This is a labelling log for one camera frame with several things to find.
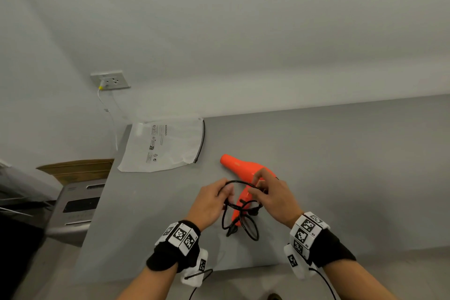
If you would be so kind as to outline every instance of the white plastic bag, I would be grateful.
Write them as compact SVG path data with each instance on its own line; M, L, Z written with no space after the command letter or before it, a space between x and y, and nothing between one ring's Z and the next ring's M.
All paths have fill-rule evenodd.
M202 118L133 124L118 169L155 172L196 162L204 135Z

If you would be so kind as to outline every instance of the person's left hand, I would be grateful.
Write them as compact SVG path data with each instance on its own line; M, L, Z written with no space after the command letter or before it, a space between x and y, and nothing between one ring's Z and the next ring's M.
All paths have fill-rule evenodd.
M200 189L197 198L185 218L197 225L200 231L205 230L212 223L217 221L217 218L221 215L225 199L228 199L230 203L233 203L233 184L225 186L219 195L217 195L227 181L227 178L222 178L217 182Z

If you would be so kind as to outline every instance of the table top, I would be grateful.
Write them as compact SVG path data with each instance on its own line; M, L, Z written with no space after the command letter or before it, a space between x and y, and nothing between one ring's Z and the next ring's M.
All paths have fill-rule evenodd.
M186 216L201 186L235 178L227 153L287 181L305 211L323 218L356 255L450 244L450 95L205 119L196 164L153 173L120 172L121 140L80 252L75 282L135 277L168 224ZM239 195L243 186L236 185ZM220 221L200 246L208 267L286 263L289 230L264 208L259 241Z

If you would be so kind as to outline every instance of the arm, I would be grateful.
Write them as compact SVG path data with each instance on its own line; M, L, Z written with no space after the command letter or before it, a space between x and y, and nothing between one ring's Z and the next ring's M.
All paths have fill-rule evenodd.
M225 199L233 202L234 189L222 178L217 182L200 189L186 220L194 223L200 231L205 230L219 218ZM145 267L141 274L121 293L117 300L164 300L175 278L178 263L169 269L155 272Z
M259 189L249 192L278 222L292 229L297 219L304 214L288 185L273 177L267 170L255 173L253 182ZM356 261L341 259L326 264L323 270L342 300L396 300L382 284Z

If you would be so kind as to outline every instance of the orange hair dryer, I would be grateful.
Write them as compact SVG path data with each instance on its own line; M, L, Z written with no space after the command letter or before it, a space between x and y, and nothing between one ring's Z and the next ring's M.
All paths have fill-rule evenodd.
M225 166L226 168L230 169L231 171L233 171L235 174L238 175L238 177L247 183L251 183L253 180L253 176L254 174L261 170L262 168L267 169L267 171L269 171L274 177L276 177L275 173L273 173L272 171L270 171L267 167L262 166L260 164L251 162L251 161L242 161L239 160L237 158L232 157L231 155L228 154L224 154L221 157L221 164L223 166ZM238 204L239 203L244 203L247 201L251 201L253 199L252 195L248 192L248 189L250 188L250 186L245 186L244 190L242 191L242 193L239 196L238 199ZM239 217L239 211L238 210L234 210L233 211L233 215L231 217L231 221L232 223L236 220L236 218ZM230 230L228 231L227 236L235 233L238 230L238 227L241 226L241 222L238 220L235 223L235 226L233 226L232 228L230 228Z

